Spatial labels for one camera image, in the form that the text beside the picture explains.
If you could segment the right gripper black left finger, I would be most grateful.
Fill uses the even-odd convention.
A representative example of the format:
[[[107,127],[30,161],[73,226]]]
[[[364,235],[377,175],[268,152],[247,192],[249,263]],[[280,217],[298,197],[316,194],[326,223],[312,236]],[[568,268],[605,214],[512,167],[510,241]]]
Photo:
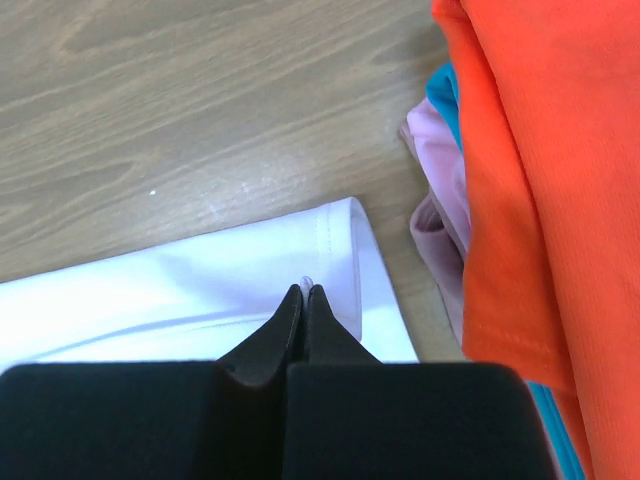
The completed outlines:
[[[5,479],[276,479],[286,368],[303,310],[217,361],[49,363],[1,377]]]

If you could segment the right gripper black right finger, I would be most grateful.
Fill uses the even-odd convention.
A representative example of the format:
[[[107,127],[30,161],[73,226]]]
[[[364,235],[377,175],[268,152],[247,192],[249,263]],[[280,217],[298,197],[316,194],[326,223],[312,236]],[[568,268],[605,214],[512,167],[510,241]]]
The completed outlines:
[[[551,479],[528,388],[488,363],[383,364],[314,286],[288,368],[288,479]]]

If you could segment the white t shirt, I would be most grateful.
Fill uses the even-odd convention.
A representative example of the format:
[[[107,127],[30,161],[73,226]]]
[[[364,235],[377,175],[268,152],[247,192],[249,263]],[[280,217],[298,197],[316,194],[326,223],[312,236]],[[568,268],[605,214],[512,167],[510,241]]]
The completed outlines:
[[[365,211],[345,198],[4,283],[1,365],[216,359],[305,280],[377,359],[416,360]]]

